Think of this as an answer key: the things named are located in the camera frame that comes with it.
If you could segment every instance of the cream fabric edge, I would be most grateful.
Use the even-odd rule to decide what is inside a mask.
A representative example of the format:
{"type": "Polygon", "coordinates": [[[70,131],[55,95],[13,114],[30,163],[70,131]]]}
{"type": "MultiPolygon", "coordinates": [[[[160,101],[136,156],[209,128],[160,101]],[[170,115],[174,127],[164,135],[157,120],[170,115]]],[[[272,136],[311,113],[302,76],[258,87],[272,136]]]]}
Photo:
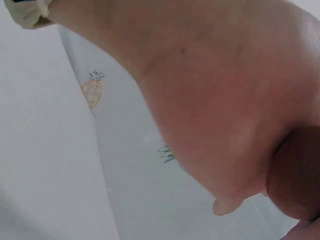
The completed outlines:
{"type": "Polygon", "coordinates": [[[48,6],[54,0],[3,1],[12,19],[24,29],[41,28],[52,24],[46,17],[49,15],[48,6]]]}

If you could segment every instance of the white surface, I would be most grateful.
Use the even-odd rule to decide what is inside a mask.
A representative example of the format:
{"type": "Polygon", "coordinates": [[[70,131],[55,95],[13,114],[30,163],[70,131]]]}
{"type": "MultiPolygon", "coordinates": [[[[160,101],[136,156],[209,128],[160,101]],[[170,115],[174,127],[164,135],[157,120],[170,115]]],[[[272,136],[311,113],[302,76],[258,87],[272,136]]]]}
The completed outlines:
{"type": "Polygon", "coordinates": [[[117,240],[91,112],[56,27],[0,3],[0,239],[117,240]]]}

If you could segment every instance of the skin fold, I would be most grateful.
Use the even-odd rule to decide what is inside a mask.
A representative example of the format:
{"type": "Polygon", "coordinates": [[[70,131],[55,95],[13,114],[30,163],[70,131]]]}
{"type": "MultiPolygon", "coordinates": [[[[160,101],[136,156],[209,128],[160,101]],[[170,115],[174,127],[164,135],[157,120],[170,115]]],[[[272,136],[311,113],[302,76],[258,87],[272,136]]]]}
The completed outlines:
{"type": "Polygon", "coordinates": [[[218,215],[265,192],[288,133],[320,125],[320,24],[286,1],[55,0],[49,18],[132,74],[218,215]]]}

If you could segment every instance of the pineapple print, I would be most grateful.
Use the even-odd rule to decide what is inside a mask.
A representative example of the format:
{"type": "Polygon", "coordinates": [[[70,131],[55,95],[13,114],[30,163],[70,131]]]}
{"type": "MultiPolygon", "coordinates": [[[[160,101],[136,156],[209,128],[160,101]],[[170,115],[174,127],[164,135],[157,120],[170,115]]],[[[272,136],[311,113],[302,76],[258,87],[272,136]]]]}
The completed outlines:
{"type": "Polygon", "coordinates": [[[92,73],[90,73],[89,80],[81,86],[83,94],[91,110],[98,105],[102,97],[101,80],[104,77],[105,76],[103,72],[97,72],[96,70],[94,70],[92,73]]]}
{"type": "Polygon", "coordinates": [[[164,145],[163,148],[159,149],[159,153],[161,153],[160,157],[164,160],[165,164],[176,159],[167,145],[164,145]]]}

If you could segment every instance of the printed pineapple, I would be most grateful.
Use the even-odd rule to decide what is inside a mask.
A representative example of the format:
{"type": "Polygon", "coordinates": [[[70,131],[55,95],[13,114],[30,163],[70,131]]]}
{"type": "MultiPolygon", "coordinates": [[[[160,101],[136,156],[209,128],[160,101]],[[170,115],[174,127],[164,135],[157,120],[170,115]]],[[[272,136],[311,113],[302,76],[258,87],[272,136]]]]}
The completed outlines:
{"type": "Polygon", "coordinates": [[[164,147],[159,149],[159,153],[161,153],[160,157],[164,159],[165,164],[176,159],[174,154],[171,152],[170,148],[167,145],[164,145],[164,147]]]}
{"type": "Polygon", "coordinates": [[[101,80],[103,78],[105,78],[103,72],[97,72],[94,70],[92,73],[90,73],[89,80],[81,86],[83,94],[91,110],[98,105],[102,97],[101,80]]]}

